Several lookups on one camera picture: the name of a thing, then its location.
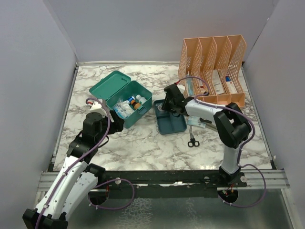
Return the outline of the blue mask packet on table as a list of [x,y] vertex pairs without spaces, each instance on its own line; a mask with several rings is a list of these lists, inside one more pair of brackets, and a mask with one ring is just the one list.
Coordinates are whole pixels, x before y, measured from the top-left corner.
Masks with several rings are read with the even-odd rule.
[[192,126],[197,126],[197,127],[201,127],[201,128],[205,128],[206,127],[206,123],[205,122],[202,122],[200,120],[200,118],[198,117],[192,117],[192,116],[189,116],[188,119],[187,119],[187,124],[188,125],[192,125]]

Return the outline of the blue item in rack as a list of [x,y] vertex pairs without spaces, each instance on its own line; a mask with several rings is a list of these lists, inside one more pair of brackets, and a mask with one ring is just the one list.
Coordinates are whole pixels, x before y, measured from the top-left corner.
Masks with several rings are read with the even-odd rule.
[[186,84],[187,84],[188,96],[194,96],[194,92],[193,92],[193,79],[192,78],[188,78],[185,81],[186,81]]

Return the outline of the brown bottle orange cap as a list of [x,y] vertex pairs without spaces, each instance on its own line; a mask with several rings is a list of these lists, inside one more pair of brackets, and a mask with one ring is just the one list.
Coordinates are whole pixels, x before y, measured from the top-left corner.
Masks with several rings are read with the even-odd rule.
[[134,110],[137,110],[138,108],[141,107],[141,104],[140,104],[139,102],[135,101],[135,100],[132,100],[132,101],[130,102],[130,104],[131,104],[131,106],[134,108]]

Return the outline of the small white grey-cap bottle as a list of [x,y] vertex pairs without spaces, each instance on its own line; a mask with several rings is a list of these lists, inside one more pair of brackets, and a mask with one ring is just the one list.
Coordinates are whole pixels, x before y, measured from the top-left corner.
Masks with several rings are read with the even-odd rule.
[[144,104],[147,100],[145,97],[142,97],[141,95],[136,95],[136,99],[140,104]]

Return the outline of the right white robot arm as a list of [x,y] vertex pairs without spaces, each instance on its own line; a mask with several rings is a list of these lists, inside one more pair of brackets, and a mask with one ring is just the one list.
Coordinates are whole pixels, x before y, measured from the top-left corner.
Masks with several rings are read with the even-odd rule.
[[208,121],[216,127],[224,144],[224,157],[219,168],[219,181],[225,186],[232,185],[240,173],[240,155],[249,134],[254,131],[250,120],[236,103],[226,106],[205,103],[194,97],[185,98],[177,84],[164,88],[165,100],[162,109],[173,114],[193,116]]

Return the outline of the peach file organizer rack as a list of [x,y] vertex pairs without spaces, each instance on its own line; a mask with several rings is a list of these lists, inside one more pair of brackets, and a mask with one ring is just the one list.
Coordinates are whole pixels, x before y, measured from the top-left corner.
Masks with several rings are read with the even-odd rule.
[[[178,77],[187,87],[186,79],[193,79],[194,96],[213,104],[227,105],[231,102],[245,105],[245,92],[239,81],[239,72],[246,51],[242,35],[186,38],[183,41]],[[223,94],[215,93],[212,82],[213,70],[220,76]],[[238,93],[228,91],[225,77],[229,76]]]

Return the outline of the white gauze packet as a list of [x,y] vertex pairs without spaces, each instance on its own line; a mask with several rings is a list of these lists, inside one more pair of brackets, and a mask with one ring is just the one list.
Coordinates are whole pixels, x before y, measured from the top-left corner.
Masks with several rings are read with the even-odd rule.
[[130,113],[130,107],[127,101],[118,101],[118,103],[113,108],[116,113]]

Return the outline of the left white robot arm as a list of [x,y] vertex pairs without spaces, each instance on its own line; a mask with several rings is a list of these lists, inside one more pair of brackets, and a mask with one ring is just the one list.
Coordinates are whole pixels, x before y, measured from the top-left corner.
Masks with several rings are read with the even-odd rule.
[[51,187],[34,209],[22,219],[28,229],[65,229],[68,220],[92,188],[105,184],[105,169],[92,164],[103,140],[123,130],[124,120],[114,110],[109,116],[98,112],[86,115],[82,130],[69,144],[63,166]]

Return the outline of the white bottle blue cap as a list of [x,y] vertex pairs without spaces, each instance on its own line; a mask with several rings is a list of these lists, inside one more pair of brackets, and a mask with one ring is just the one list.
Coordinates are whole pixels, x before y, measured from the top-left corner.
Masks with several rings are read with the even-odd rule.
[[131,96],[131,97],[129,97],[128,99],[127,99],[127,101],[130,103],[131,101],[135,101],[135,97],[134,96]]

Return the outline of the blue face mask packet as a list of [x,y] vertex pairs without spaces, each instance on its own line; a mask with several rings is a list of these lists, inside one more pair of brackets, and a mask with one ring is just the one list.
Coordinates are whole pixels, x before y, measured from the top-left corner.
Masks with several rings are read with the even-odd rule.
[[114,107],[115,112],[120,118],[128,118],[134,112],[134,110],[129,106],[128,102],[120,102]]

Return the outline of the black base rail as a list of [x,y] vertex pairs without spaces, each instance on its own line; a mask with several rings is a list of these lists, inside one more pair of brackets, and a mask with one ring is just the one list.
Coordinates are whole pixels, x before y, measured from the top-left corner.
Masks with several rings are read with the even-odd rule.
[[111,182],[94,188],[94,198],[216,198],[218,189],[246,187],[245,174],[240,172],[228,181],[218,170],[159,170],[159,171],[104,171],[98,176],[98,184],[120,178],[126,181]]

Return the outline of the teal medicine kit box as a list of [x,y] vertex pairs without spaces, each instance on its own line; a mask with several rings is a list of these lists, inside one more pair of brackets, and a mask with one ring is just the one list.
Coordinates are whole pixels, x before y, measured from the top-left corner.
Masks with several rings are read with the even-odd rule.
[[124,119],[125,128],[133,126],[152,107],[152,93],[140,83],[131,80],[129,76],[120,71],[113,71],[108,76],[101,79],[89,89],[89,92],[97,99],[102,99],[111,110],[114,110],[113,108],[118,101],[127,101],[131,96],[135,97],[135,101],[137,101],[136,95],[138,94],[145,97],[147,101],[144,104],[141,104],[141,107],[137,110],[134,110],[127,101],[134,112],[131,116]]

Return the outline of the dark blue divided tray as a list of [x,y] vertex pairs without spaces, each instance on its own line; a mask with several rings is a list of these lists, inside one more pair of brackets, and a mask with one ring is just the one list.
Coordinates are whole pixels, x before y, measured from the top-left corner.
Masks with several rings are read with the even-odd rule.
[[160,113],[155,107],[163,104],[164,100],[155,100],[153,107],[156,116],[158,131],[161,135],[170,135],[184,132],[187,129],[186,121],[183,115],[172,114],[164,110]]

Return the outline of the white red medicine box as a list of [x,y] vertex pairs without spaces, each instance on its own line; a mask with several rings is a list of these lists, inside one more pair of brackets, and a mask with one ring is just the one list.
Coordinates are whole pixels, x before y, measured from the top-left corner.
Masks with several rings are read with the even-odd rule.
[[238,93],[233,81],[231,81],[229,76],[225,77],[225,82],[226,82],[229,93],[231,93],[231,94],[237,94]]

